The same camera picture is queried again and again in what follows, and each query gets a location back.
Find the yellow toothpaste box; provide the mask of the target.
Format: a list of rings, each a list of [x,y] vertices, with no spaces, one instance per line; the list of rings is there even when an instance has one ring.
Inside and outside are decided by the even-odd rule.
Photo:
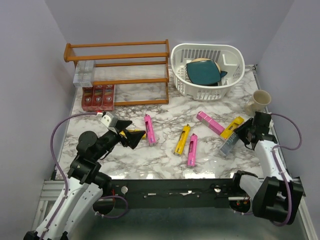
[[[245,120],[238,116],[236,117],[229,125],[228,127],[226,127],[222,133],[220,134],[220,137],[223,139],[223,140],[227,140],[233,133],[234,133],[234,130],[236,128],[238,128],[240,125],[243,124]]]
[[[147,136],[145,130],[139,130],[139,129],[123,130],[119,134],[126,138],[140,137],[141,139],[146,139],[146,136]]]
[[[188,139],[188,136],[190,133],[190,129],[191,129],[191,127],[189,124],[185,125],[182,128],[179,140],[177,142],[177,145],[176,145],[174,153],[173,153],[174,155],[181,156],[183,154],[184,147],[185,147],[185,144],[187,142],[187,139]]]

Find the silver toothpaste box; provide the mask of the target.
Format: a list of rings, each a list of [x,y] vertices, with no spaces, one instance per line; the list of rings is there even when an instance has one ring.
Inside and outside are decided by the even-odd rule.
[[[222,147],[220,148],[220,153],[223,156],[227,156],[235,147],[236,143],[239,140],[239,136],[238,135],[231,135],[226,142],[222,145]]]
[[[96,62],[94,60],[87,60],[85,62],[82,78],[82,83],[85,88],[93,86],[92,82],[94,81],[95,65]]]
[[[85,60],[80,60],[77,62],[75,66],[75,72],[74,72],[74,77],[73,77],[73,85],[76,88],[83,88],[85,85],[83,83],[83,76],[85,72]]]

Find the large pink toothpaste box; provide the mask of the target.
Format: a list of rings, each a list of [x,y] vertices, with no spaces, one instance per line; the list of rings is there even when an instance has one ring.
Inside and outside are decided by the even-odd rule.
[[[213,118],[211,118],[209,115],[207,115],[203,111],[199,111],[196,115],[196,118],[204,124],[206,127],[208,127],[210,130],[212,130],[217,135],[221,135],[222,132],[225,130],[223,126],[221,126],[217,121],[215,121]]]

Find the red 3D toothpaste box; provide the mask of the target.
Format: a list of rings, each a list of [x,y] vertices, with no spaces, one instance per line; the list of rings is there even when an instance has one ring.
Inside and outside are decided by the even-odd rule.
[[[114,110],[115,86],[113,84],[106,85],[103,90],[102,110]]]
[[[93,96],[92,96],[92,105],[91,105],[94,111],[99,111],[102,106],[103,92],[104,92],[103,85],[94,86]]]
[[[93,111],[92,102],[93,102],[93,87],[83,87],[82,88],[82,98],[81,98],[81,107],[86,112]]]

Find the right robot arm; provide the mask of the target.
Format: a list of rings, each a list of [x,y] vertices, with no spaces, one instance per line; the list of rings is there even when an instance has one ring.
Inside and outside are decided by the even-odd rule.
[[[281,161],[279,149],[282,146],[269,133],[272,116],[272,113],[257,111],[254,117],[235,129],[244,146],[257,154],[264,180],[239,170],[233,176],[230,191],[236,196],[246,193],[255,217],[282,227],[294,222],[304,189],[294,182]]]

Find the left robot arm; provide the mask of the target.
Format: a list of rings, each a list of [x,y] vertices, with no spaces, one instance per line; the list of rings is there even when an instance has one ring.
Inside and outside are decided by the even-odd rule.
[[[144,130],[130,132],[130,120],[111,120],[108,131],[98,137],[85,131],[78,138],[77,155],[71,162],[64,186],[52,209],[36,230],[28,231],[26,240],[69,240],[87,212],[100,199],[120,199],[114,195],[112,179],[100,171],[99,160],[112,152],[117,144],[135,149],[145,135]]]

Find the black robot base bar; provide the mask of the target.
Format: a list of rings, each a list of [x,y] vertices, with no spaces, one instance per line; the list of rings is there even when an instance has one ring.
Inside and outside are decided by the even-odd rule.
[[[99,200],[96,208],[118,209],[226,208],[251,211],[251,199],[230,178],[122,179],[111,182],[109,195],[121,199]]]

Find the orange wooden three-tier shelf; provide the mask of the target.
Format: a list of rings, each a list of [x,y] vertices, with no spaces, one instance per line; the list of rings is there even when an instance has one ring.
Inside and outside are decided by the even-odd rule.
[[[157,105],[169,103],[169,40],[71,44],[63,59],[95,61],[92,87],[114,85],[114,105]]]

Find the beige ceramic mug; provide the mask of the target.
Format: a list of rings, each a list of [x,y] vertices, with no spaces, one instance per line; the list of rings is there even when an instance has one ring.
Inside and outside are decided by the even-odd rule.
[[[254,116],[255,112],[262,112],[272,100],[271,95],[265,90],[256,90],[250,100],[245,104],[246,115]]]

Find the teal square plate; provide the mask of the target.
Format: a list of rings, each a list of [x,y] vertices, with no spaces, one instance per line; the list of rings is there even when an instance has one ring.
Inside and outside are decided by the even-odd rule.
[[[212,61],[192,62],[186,64],[189,80],[195,85],[211,86],[221,81],[221,73]]]

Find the white plastic basket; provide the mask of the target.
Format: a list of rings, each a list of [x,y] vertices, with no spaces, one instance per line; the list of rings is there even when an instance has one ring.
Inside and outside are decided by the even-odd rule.
[[[175,88],[197,101],[223,98],[245,73],[242,53],[226,44],[181,43],[171,52]]]

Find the beige round plate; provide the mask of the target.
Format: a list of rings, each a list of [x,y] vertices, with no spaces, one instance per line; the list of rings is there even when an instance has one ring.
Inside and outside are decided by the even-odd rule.
[[[212,59],[209,59],[209,58],[203,58],[203,57],[196,58],[196,59],[193,59],[190,63],[205,62],[205,61],[211,61],[211,62],[215,63],[218,71],[221,72],[221,68],[220,68],[220,66],[218,65],[218,63],[215,62],[215,61],[213,61]]]

